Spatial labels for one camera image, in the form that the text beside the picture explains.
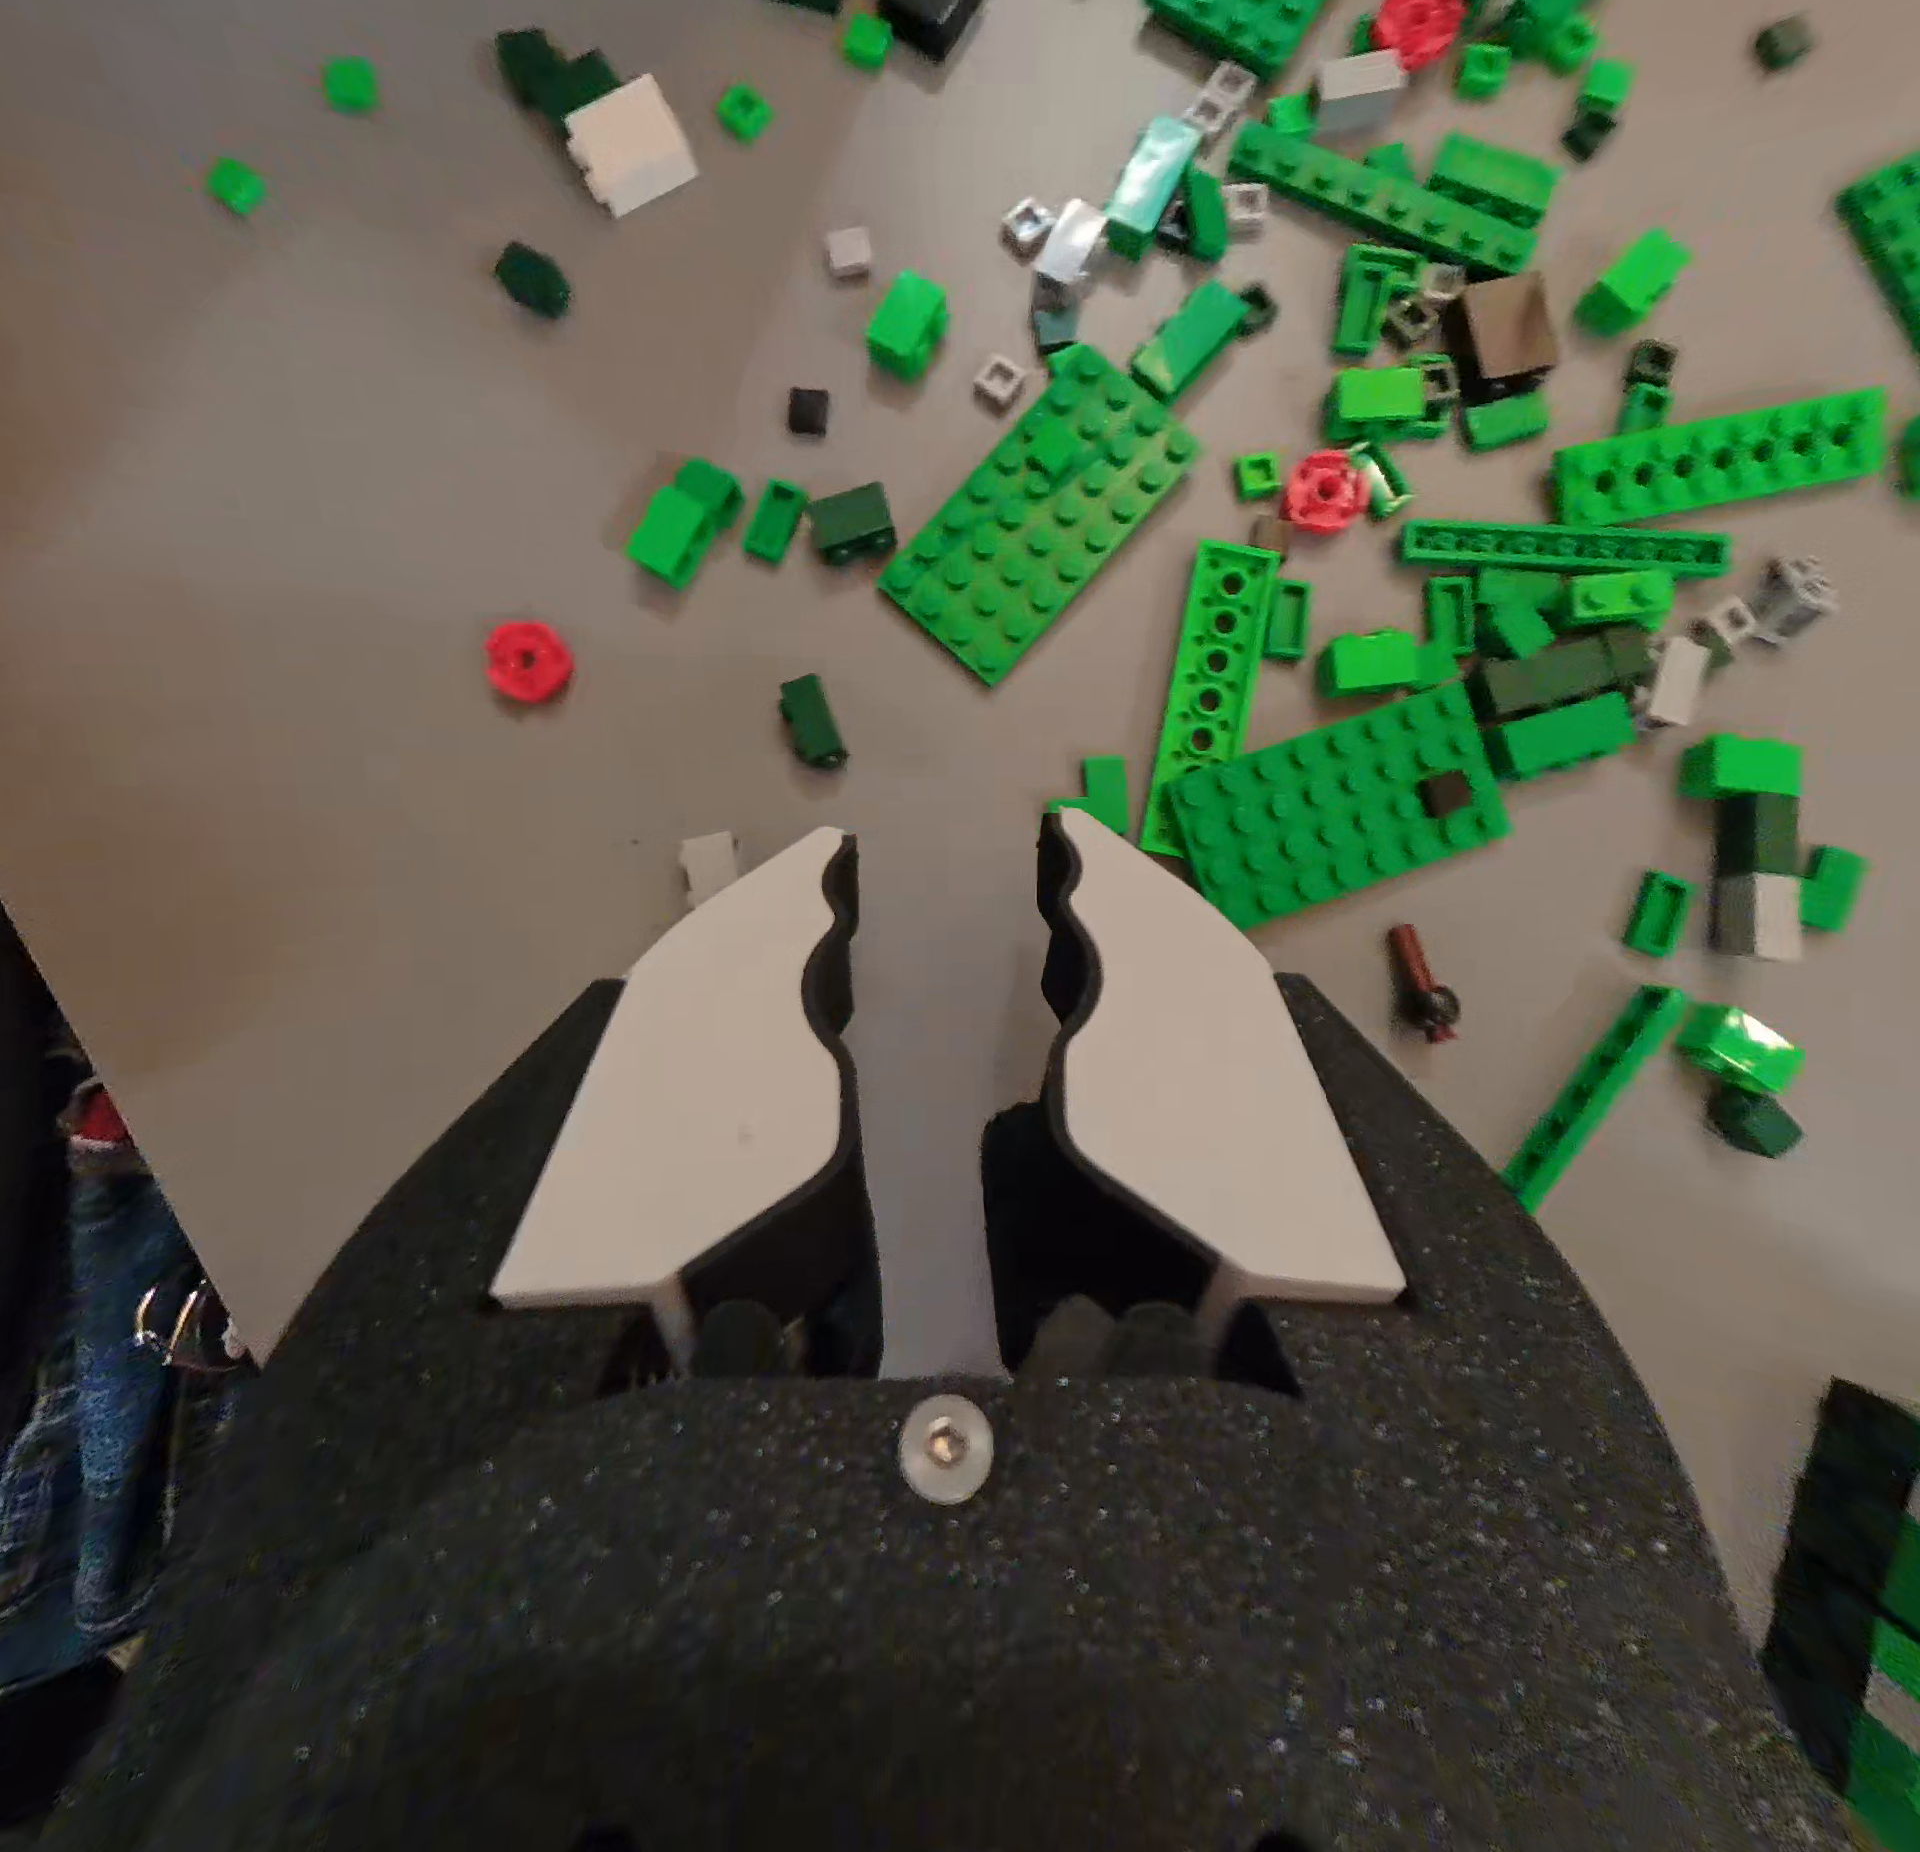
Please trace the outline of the long green plate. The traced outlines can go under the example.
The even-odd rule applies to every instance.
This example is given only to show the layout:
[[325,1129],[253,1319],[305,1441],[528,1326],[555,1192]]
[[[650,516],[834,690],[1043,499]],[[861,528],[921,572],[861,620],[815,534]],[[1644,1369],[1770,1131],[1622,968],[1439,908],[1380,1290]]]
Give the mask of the long green plate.
[[1515,1149],[1500,1179],[1525,1215],[1539,1215],[1546,1197],[1612,1115],[1628,1082],[1664,1048],[1691,998],[1684,990],[1644,983],[1573,1064],[1557,1096]]
[[1233,136],[1228,172],[1236,183],[1261,183],[1355,235],[1476,277],[1519,276],[1539,254],[1531,226],[1515,226],[1306,136],[1273,131],[1263,120],[1248,120]]

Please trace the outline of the grey desk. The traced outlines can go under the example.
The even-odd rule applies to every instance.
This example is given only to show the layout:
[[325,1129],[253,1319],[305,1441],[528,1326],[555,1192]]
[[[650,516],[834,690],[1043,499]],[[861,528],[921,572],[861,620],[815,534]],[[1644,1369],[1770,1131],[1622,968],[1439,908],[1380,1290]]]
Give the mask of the grey desk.
[[[1233,276],[1278,324],[1181,419],[1185,484],[993,690],[797,540],[663,593],[621,544],[679,455],[815,495],[879,480],[909,537],[1002,434],[1032,357],[1022,195],[1103,200],[1205,66],[1139,0],[988,0],[935,71],[879,75],[767,0],[4,0],[4,906],[108,1076],[209,1276],[269,1348],[402,1171],[683,906],[679,842],[743,862],[855,831],[852,1056],[883,1369],[999,1367],[977,1141],[1033,1094],[1036,826],[1088,754],[1144,787],[1194,544],[1245,537],[1230,464],[1298,455],[1345,238],[1278,206]],[[1768,75],[1753,38],[1807,14]],[[1639,232],[1693,262],[1653,315],[1672,417],[1915,365],[1832,214],[1915,149],[1915,0],[1604,0],[1638,73],[1558,185],[1554,318]],[[698,175],[610,219],[497,82],[545,25],[654,75]],[[371,59],[379,105],[324,102]],[[219,157],[269,185],[204,194]],[[868,280],[821,238],[866,226]],[[784,428],[826,387],[828,432]],[[1701,516],[1722,589],[1819,556],[1839,612],[1724,668],[1693,731],[1801,742],[1804,831],[1869,859],[1844,935],[1787,966],[1618,935],[1644,869],[1704,895],[1687,736],[1530,782],[1509,837],[1258,933],[1500,1163],[1641,979],[1805,1048],[1781,1162],[1725,1149],[1672,1053],[1543,1205],[1687,1463],[1741,1621],[1765,1625],[1830,1378],[1915,1402],[1915,505],[1892,473]],[[540,620],[568,690],[515,708],[484,636]],[[797,762],[815,671],[848,761]],[[1397,1016],[1387,929],[1461,1000]]]

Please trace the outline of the person's leg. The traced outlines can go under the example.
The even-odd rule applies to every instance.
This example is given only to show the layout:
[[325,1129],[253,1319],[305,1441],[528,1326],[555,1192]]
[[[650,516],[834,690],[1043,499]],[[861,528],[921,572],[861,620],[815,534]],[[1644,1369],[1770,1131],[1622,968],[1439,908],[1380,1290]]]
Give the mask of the person's leg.
[[140,1294],[200,1267],[148,1159],[1,922],[4,1705],[111,1664],[146,1621],[237,1370],[131,1347]]

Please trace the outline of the keys on carabiner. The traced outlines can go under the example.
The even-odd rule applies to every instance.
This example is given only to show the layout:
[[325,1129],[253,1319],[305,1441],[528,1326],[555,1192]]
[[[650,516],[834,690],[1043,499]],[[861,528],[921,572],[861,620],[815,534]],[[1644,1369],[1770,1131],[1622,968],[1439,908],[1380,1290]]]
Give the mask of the keys on carabiner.
[[198,1378],[225,1378],[252,1363],[225,1301],[198,1267],[167,1273],[140,1294],[131,1347]]

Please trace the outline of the large green studded plate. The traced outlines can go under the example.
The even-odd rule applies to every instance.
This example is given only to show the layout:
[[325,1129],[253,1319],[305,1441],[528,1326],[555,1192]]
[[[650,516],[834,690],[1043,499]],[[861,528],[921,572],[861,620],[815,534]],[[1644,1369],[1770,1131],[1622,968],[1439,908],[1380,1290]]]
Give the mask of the large green studded plate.
[[1839,190],[1849,228],[1908,348],[1918,351],[1918,149]]

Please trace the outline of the thin green plate with holes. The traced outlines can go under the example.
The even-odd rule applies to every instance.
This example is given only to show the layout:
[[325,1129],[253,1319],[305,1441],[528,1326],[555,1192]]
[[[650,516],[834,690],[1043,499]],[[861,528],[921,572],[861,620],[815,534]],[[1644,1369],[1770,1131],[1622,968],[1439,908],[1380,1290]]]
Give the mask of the thin green plate with holes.
[[1714,579],[1734,565],[1722,531],[1408,519],[1397,535],[1407,566],[1539,569],[1557,574],[1661,569],[1678,581]]

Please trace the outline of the brown printed brick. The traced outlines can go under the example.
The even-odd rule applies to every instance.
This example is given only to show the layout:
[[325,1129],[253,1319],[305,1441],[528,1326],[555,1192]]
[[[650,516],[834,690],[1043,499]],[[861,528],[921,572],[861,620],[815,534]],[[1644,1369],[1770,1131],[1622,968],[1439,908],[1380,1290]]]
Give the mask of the brown printed brick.
[[1442,311],[1442,336],[1465,402],[1537,389],[1561,359],[1548,286],[1537,271],[1470,282]]

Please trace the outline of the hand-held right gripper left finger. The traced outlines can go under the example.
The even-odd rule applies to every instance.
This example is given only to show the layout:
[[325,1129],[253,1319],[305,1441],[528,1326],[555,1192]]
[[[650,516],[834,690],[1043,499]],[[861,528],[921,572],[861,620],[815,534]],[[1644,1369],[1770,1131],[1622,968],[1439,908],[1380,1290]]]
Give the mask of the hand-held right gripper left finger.
[[872,1378],[883,1315],[852,1021],[857,842],[817,826],[627,968],[491,1278],[507,1312],[645,1312],[675,1369],[731,1302]]

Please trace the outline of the white brick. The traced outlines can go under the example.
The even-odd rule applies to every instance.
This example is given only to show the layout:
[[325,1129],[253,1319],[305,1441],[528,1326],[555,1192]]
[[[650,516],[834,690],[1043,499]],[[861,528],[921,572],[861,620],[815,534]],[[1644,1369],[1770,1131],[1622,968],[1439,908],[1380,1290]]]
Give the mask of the white brick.
[[654,75],[636,75],[566,113],[564,141],[588,194],[614,219],[698,175]]

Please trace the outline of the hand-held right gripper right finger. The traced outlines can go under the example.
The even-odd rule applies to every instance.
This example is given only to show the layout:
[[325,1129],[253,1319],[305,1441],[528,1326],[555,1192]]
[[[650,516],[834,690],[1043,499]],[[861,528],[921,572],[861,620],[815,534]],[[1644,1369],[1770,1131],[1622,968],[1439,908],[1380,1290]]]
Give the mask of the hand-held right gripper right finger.
[[1037,1096],[980,1133],[1004,1370],[1090,1367],[1171,1312],[1175,1363],[1233,1360],[1276,1308],[1388,1309],[1407,1271],[1278,973],[1087,810],[1045,813],[1053,1036]]

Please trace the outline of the green brick with holes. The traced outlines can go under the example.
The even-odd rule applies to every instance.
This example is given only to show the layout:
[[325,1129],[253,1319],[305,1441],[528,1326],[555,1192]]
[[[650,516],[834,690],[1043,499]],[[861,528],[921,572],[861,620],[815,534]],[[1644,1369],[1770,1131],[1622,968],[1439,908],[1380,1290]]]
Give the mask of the green brick with holes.
[[1615,527],[1874,476],[1886,453],[1886,393],[1863,387],[1648,425],[1554,451],[1554,517]]
[[1190,771],[1233,761],[1252,712],[1281,558],[1269,549],[1203,537],[1163,693],[1154,761],[1137,843],[1185,856],[1171,815],[1171,788]]

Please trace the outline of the dark red lever piece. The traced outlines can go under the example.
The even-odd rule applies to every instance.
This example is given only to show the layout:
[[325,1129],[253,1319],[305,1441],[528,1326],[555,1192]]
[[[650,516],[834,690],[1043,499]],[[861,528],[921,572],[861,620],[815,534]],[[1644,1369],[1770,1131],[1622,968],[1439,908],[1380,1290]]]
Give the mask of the dark red lever piece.
[[1420,929],[1411,924],[1390,925],[1387,950],[1401,1022],[1417,1029],[1429,1045],[1452,1042],[1461,1022],[1461,1000],[1433,973]]

